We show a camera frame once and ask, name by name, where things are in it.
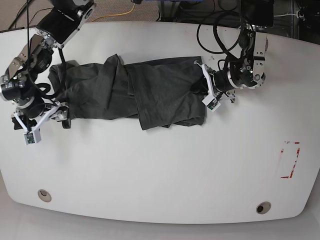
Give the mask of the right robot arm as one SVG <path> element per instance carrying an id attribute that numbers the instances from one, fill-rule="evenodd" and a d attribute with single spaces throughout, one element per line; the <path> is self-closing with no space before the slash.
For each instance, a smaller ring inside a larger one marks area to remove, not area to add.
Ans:
<path id="1" fill-rule="evenodd" d="M 27 37 L 27 44 L 0 78 L 1 98 L 16 105 L 18 116 L 12 118 L 16 130 L 26 127 L 30 132 L 37 117 L 57 107 L 54 99 L 65 89 L 66 74 L 53 94 L 49 94 L 48 83 L 36 83 L 37 77 L 51 65 L 54 48 L 58 48 L 62 70 L 66 71 L 62 49 L 96 7 L 93 0 L 53 0 L 51 4 L 50 12 L 37 24 L 36 34 Z"/>

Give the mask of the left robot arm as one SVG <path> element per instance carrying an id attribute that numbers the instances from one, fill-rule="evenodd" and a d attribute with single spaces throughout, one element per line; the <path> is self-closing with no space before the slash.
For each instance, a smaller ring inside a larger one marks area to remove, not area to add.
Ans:
<path id="1" fill-rule="evenodd" d="M 268 38 L 265 29 L 274 24 L 274 1 L 272 0 L 239 0 L 239 9 L 220 10 L 212 24 L 212 33 L 220 51 L 207 49 L 202 43 L 199 46 L 207 53 L 220 54 L 223 66 L 209 75 L 209 83 L 219 95 L 228 91 L 263 85 L 265 74 L 265 54 Z M 235 43 L 227 48 L 218 34 L 220 21 L 228 16 L 239 19 L 240 32 Z"/>

